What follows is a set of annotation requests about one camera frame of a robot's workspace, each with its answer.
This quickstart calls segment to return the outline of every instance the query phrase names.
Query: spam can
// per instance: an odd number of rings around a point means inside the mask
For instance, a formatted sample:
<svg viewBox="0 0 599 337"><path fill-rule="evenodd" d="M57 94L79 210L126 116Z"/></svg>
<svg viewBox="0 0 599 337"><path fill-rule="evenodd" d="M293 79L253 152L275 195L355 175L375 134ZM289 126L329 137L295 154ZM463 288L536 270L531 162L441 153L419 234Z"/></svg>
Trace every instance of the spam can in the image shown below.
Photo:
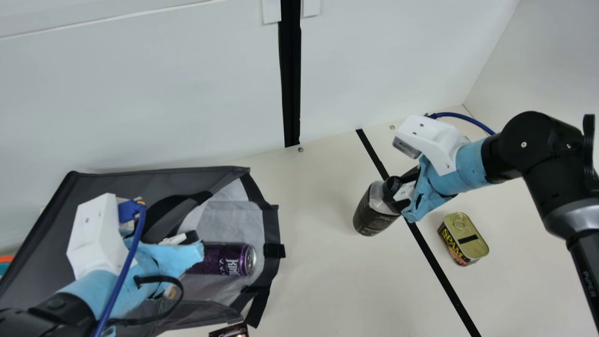
<svg viewBox="0 0 599 337"><path fill-rule="evenodd" d="M449 254L462 267L473 264L489 254L489 246L464 213L446 216L438 233Z"/></svg>

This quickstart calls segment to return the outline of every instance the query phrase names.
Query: black seam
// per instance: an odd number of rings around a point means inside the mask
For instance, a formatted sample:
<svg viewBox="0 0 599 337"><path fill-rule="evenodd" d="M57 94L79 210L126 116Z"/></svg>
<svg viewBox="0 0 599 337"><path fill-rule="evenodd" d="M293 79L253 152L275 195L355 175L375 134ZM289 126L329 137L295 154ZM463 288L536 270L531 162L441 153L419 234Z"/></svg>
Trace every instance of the black seam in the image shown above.
<svg viewBox="0 0 599 337"><path fill-rule="evenodd" d="M356 133L358 134L358 137L360 137L360 140L362 141L362 144L364 145L366 152L368 152L370 159L373 161L374 166L376 166L377 170L379 171L380 176L383 179L387 179L389 177L389 173L387 173L385 166L379 159L379 156L377 156L376 152L374 151L374 148L370 144L370 141L368 140L368 137L366 137L364 131L362 129L358 129L356 130ZM460 301L458 297L458 294L456 294L447 276L443 272L443 269L439 265L439 262L435 258L435 255L432 253L431 248L426 243L426 240L422 236L422 233L418 229L418 226L416 226L416 224L413 222L408 222L407 220L406 223L408 225L408 228L412 232L414 239L416 239L418 246L420 246L420 250L424 254L424 257L428 261L428 264L431 266L432 271L437 276L439 283L441 284L441 286L445 290L445 293L449 297L449 300L453 304L455 311L458 313L458 316L462 319L464 326L470 333L470 336L480 337L480 333L478 329L476 329L476 326L474 325L472 318L470 318L470 315L468 315L466 308L463 306L462 301Z"/></svg>
<svg viewBox="0 0 599 337"><path fill-rule="evenodd" d="M279 65L285 147L300 143L301 28L300 0L281 0Z"/></svg>
<svg viewBox="0 0 599 337"><path fill-rule="evenodd" d="M376 155L376 152L374 151L373 146L370 144L368 137L366 137L364 130L357 129L356 133L358 134L358 137L360 137L360 140L362 141L366 152L368 152L370 159L373 161L374 166L376 166L376 169L379 171L380 176L383 178L383 180L387 180L389 173L387 173L387 169L383 165L383 162L381 162L379 159L379 156Z"/></svg>

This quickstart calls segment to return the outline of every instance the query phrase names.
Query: screw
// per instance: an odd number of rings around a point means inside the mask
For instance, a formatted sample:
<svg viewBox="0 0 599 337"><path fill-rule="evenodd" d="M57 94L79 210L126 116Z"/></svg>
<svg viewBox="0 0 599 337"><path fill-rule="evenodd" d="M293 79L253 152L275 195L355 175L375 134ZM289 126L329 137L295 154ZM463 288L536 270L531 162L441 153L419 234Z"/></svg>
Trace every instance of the screw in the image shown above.
<svg viewBox="0 0 599 337"><path fill-rule="evenodd" d="M63 300L56 299L49 301L46 307L48 307L50 310L58 310L63 308L65 305L66 303Z"/></svg>

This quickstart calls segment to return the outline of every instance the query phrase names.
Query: black strip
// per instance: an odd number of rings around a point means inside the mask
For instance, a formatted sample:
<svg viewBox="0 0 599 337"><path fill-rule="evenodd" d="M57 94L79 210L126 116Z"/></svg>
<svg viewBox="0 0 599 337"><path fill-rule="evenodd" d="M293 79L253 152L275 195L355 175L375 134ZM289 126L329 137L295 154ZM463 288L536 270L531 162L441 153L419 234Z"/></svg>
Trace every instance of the black strip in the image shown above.
<svg viewBox="0 0 599 337"><path fill-rule="evenodd" d="M286 258L285 245L280 243L265 243L264 244L265 258Z"/></svg>
<svg viewBox="0 0 599 337"><path fill-rule="evenodd" d="M476 235L476 234L474 234L474 235L467 236L467 237L465 237L463 239L458 240L458 243L466 243L466 242L474 241L474 240L476 240L478 238L479 238L479 236Z"/></svg>
<svg viewBox="0 0 599 337"><path fill-rule="evenodd" d="M264 242L280 244L279 217L277 215L278 206L270 205L264 200L256 182L249 174L239 178L247 193L249 201L257 204L262 210L264 219ZM270 285L279 272L278 258L266 258L264 268L258 278L251 286L244 288L239 296L231 303L230 307L237 312L241 312L250 300L254 300L245 322L256 328L260 323L264 309L270 295Z"/></svg>
<svg viewBox="0 0 599 337"><path fill-rule="evenodd" d="M366 134L364 134L364 131L362 129L359 129L356 130L356 133L358 134L358 137L360 137L360 140L362 141L364 148L368 152L370 159L373 161L374 165L378 169L380 176L383 179L387 179L389 177L389 173L387 173L385 166L379 159L379 156L377 156L376 152L374 151L374 148L370 144L370 141L368 141ZM476 326L474 325L472 318L470 318L470 315L468 315L466 308L464 308L462 302L459 300L458 294L455 293L455 290L453 289L451 283L447 279L447 276L443 272L443 269L439 265L439 262L437 262L437 259L435 258L435 255L432 253L431 248L426 243L424 237L422 236L422 233L418 229L418 226L416 226L415 223L408 222L407 220L406 223L408 224L408 228L412 232L414 239L416 239L416 242L420 246L420 250L424 254L424 257L428 261L428 264L431 266L432 271L435 273L435 275L437 275L437 279L439 280L439 283L445 290L445 293L449 297L449 300L453 304L455 311L458 313L459 317L462 319L462 322L464 323L464 326L470 333L470 336L480 337L480 333L478 329L476 329Z"/></svg>
<svg viewBox="0 0 599 337"><path fill-rule="evenodd" d="M383 165L383 162L379 159L379 156L376 155L376 152L374 151L373 146L370 144L368 137L366 137L364 130L357 129L356 133L358 134L358 137L360 137L360 140L362 141L366 152L368 152L370 159L373 161L374 166L376 166L376 169L379 171L380 176L383 178L383 180L387 180L389 173L387 173L387 169Z"/></svg>
<svg viewBox="0 0 599 337"><path fill-rule="evenodd" d="M300 143L301 0L281 0L279 64L285 147Z"/></svg>
<svg viewBox="0 0 599 337"><path fill-rule="evenodd" d="M426 243L424 237L422 236L422 233L418 229L418 226L416 226L416 224L413 222L408 222L407 220L406 223L408 224L408 228L410 229L410 231L412 231L414 239L416 239L416 242L420 246L420 250L422 250L422 253L426 257L428 264L431 266L432 271L435 272L435 275L437 275L437 279L439 280L439 283L445 290L445 293L449 297L449 300L453 304L455 311L458 312L458 315L462 319L462 322L466 326L466 329L468 330L468 332L470 332L470 336L480 337L480 333L478 329L476 329L476 326L474 325L472 318L470 318L470 315L468 315L468 312L466 311L466 308L463 306L462 301L459 300L458 294L455 293L455 290L453 289L451 283L447 279L447 276L445 276L443 269L439 265L439 262L437 262L435 255L432 253L431 248Z"/></svg>

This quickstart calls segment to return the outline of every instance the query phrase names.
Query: black bottle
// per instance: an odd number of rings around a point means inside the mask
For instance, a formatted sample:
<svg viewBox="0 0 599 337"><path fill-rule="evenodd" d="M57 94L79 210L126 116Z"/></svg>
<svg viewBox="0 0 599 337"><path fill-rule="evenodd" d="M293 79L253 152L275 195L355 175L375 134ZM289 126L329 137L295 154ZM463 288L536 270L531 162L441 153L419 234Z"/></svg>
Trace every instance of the black bottle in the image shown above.
<svg viewBox="0 0 599 337"><path fill-rule="evenodd" d="M389 227L410 205L409 199L396 201L393 196L402 185L401 178L391 176L373 182L360 200L353 215L353 226L364 236L373 236Z"/></svg>

